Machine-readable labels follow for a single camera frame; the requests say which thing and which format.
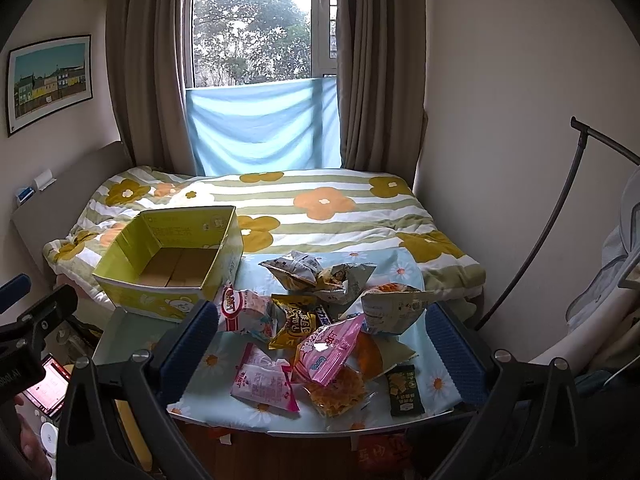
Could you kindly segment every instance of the yellow cardboard box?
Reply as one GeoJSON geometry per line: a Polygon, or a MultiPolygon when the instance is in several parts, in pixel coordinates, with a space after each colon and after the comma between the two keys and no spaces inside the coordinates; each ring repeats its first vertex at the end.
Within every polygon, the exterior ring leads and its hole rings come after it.
{"type": "Polygon", "coordinates": [[[147,210],[116,236],[94,277],[117,306],[181,320],[233,283],[243,248],[234,206],[147,210]]]}

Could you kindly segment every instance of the phone screen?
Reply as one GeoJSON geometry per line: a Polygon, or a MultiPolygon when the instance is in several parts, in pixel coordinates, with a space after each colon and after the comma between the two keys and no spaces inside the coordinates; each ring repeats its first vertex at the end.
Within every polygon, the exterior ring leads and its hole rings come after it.
{"type": "Polygon", "coordinates": [[[42,365],[46,373],[44,379],[24,394],[44,415],[53,416],[62,408],[71,375],[51,355],[43,359],[42,365]]]}

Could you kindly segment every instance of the table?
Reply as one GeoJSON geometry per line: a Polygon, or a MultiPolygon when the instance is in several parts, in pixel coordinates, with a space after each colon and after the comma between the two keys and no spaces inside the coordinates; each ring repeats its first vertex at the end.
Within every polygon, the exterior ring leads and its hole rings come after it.
{"type": "MultiPolygon", "coordinates": [[[[279,254],[246,254],[236,275],[236,289],[249,288],[263,295],[285,294],[273,275],[259,262],[279,254]]],[[[373,262],[375,272],[368,286],[381,283],[406,283],[424,287],[420,269],[405,248],[390,248],[358,253],[315,254],[325,266],[343,262],[373,262]]],[[[162,334],[174,326],[169,320],[140,316],[118,308],[111,317],[94,354],[96,364],[124,361],[139,348],[152,349],[162,334]]],[[[393,431],[420,424],[441,415],[460,402],[461,397],[438,353],[424,330],[424,315],[399,337],[400,341],[418,352],[411,360],[415,365],[423,415],[391,417],[388,386],[383,376],[366,383],[372,394],[362,408],[356,407],[344,415],[324,418],[309,401],[301,384],[294,385],[300,412],[293,414],[237,399],[229,394],[237,366],[247,343],[260,346],[272,358],[285,356],[285,351],[270,351],[249,335],[218,333],[195,371],[182,399],[167,407],[170,413],[186,422],[208,426],[223,426],[236,430],[261,431],[277,436],[339,436],[381,431],[393,431]]]]}

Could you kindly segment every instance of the framed picture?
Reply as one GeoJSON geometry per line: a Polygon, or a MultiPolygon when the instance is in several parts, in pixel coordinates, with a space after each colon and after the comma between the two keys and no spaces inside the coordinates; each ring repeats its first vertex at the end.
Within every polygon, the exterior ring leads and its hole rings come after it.
{"type": "Polygon", "coordinates": [[[94,96],[91,36],[41,41],[9,52],[6,71],[9,135],[94,96]]]}

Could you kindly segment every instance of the wooden floor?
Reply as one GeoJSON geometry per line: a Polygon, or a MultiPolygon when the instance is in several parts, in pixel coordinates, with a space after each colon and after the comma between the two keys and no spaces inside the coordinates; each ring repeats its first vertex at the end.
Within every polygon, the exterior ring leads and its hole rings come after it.
{"type": "Polygon", "coordinates": [[[261,433],[232,435],[231,446],[207,428],[180,424],[182,434],[214,480],[372,479],[358,469],[348,438],[279,438],[261,433]]]}

